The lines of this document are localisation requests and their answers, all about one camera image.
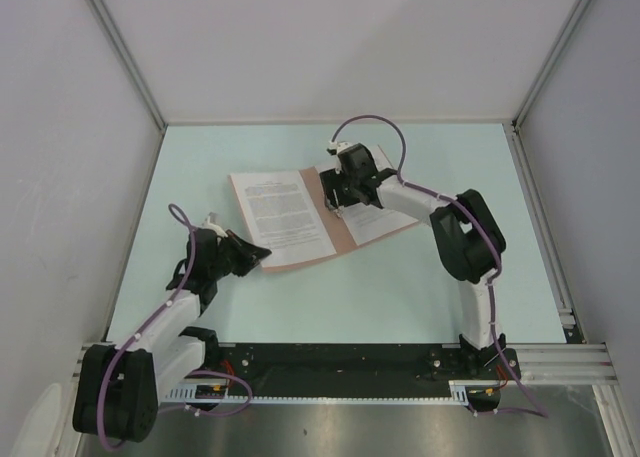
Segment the white paper sheet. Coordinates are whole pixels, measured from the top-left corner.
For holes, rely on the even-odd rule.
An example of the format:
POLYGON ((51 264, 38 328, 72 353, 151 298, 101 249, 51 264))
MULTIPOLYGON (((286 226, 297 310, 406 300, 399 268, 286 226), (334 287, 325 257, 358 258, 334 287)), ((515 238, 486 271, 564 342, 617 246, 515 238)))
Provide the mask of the white paper sheet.
POLYGON ((233 173, 230 182, 254 245, 271 251, 266 271, 284 271, 337 255, 298 171, 233 173))

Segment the aluminium right side rail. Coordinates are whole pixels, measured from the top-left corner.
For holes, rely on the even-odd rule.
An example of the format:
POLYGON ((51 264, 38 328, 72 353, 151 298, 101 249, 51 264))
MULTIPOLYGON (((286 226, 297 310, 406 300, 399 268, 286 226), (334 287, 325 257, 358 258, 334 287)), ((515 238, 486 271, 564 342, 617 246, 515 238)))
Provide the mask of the aluminium right side rail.
POLYGON ((503 129, 532 221, 565 340, 568 344, 584 344, 581 324, 522 138, 512 123, 504 124, 503 129))

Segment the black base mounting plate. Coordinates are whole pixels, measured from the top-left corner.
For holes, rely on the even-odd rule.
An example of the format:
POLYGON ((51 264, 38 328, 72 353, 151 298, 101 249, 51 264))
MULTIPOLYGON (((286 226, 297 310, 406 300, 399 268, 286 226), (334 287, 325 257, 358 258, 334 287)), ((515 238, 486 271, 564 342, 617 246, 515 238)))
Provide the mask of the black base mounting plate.
POLYGON ((271 369, 397 371, 435 380, 512 379, 521 375, 514 349, 476 351, 460 344, 235 343, 219 345, 216 360, 245 379, 271 369))

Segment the printed text paper sheet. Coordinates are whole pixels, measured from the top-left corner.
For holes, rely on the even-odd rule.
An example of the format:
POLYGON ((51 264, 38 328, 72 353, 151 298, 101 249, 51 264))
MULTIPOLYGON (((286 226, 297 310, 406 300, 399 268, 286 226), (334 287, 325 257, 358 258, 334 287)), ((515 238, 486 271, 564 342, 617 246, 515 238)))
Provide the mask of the printed text paper sheet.
POLYGON ((339 253, 350 252, 415 226, 418 221, 400 212, 356 204, 337 218, 326 207, 322 187, 314 196, 319 216, 339 253))

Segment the aluminium front frame rail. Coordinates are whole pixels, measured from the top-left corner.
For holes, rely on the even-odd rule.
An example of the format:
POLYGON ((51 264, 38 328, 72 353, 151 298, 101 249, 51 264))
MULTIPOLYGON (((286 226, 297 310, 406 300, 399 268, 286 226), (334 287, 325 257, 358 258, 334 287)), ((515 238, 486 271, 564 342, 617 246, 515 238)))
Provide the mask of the aluminium front frame rail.
MULTIPOLYGON (((512 348, 516 351, 520 362, 521 375, 519 377, 514 376, 512 379, 520 378, 523 381, 531 382, 559 381, 561 383, 568 383, 573 381, 606 380, 614 376, 610 358, 606 349, 602 346, 550 344, 541 346, 518 345, 507 348, 512 348)), ((222 367, 223 363, 218 361, 216 367, 208 371, 216 371, 222 367)), ((305 369, 271 369, 261 371, 258 375, 250 379, 245 379, 241 376, 237 377, 245 380, 252 386, 263 387, 275 385, 278 381, 284 381, 288 385, 300 383, 309 386, 313 383, 327 383, 337 378, 351 379, 356 382, 369 380, 376 385, 395 385, 400 379, 407 379, 409 377, 433 384, 448 381, 491 381, 470 379, 435 380, 424 375, 414 375, 397 371, 346 371, 333 373, 305 369)), ((504 379, 507 378, 500 377, 492 380, 504 379)))

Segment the aluminium corner post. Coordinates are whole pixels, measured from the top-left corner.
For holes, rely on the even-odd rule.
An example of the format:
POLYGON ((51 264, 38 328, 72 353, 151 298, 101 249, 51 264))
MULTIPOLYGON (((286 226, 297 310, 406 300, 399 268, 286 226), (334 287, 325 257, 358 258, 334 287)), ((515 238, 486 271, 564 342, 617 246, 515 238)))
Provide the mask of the aluminium corner post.
POLYGON ((163 135, 167 128, 167 122, 107 2, 105 0, 86 0, 86 2, 147 114, 156 129, 163 135))
POLYGON ((535 106, 555 68, 559 65, 572 38, 574 37, 574 34, 577 32, 582 20, 585 18, 594 1, 595 0, 576 0, 572 4, 568 16, 561 25, 557 36, 552 42, 549 52, 545 56, 543 63, 527 90, 522 103, 519 105, 518 110, 511 120, 511 126, 516 132, 519 132, 525 123, 530 111, 535 106))

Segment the aluminium left corner post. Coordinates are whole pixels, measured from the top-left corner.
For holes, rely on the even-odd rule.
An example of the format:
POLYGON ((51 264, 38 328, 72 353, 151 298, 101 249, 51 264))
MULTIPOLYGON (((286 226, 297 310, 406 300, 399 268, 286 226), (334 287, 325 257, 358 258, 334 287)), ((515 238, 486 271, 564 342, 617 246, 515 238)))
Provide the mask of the aluminium left corner post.
POLYGON ((86 0, 86 2, 147 114, 156 129, 163 135, 167 128, 167 122, 107 2, 105 0, 86 0))

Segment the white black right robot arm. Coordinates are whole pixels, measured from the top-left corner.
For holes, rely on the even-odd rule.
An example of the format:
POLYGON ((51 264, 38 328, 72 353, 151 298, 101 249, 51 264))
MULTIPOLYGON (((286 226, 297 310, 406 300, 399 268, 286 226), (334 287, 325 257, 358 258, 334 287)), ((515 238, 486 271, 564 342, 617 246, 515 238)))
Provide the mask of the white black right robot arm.
POLYGON ((506 240, 482 195, 469 189, 452 198, 404 181, 398 170, 380 169, 360 143, 331 144, 328 153, 334 164, 320 173, 328 209, 337 212, 363 204, 431 228, 443 267, 460 283, 462 368, 473 378, 486 377, 506 347, 497 330, 494 290, 506 240))

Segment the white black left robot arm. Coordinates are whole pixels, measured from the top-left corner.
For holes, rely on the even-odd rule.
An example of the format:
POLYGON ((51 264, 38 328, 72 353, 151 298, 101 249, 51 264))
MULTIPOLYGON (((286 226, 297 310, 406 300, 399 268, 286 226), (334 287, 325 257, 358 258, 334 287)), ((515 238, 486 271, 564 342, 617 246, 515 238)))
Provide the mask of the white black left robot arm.
POLYGON ((86 350, 74 430, 98 436, 109 447, 143 441, 163 397, 191 373, 207 377, 220 367, 216 333, 195 324, 217 295, 219 281, 246 276, 271 253, 215 224, 190 230, 186 256, 161 306, 121 342, 86 350))

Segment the aluminium right corner post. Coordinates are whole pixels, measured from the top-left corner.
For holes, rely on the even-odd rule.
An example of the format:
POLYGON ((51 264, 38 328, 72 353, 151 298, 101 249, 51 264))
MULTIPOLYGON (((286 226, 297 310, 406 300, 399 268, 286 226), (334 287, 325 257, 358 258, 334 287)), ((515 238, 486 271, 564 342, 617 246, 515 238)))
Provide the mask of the aluminium right corner post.
POLYGON ((511 126, 516 132, 519 132, 525 123, 530 111, 535 106, 555 68, 559 65, 572 38, 574 37, 574 34, 577 32, 582 20, 585 18, 594 1, 595 0, 576 0, 572 4, 568 16, 561 25, 557 36, 552 42, 549 52, 545 56, 543 63, 527 90, 522 103, 519 105, 518 110, 511 120, 511 126))

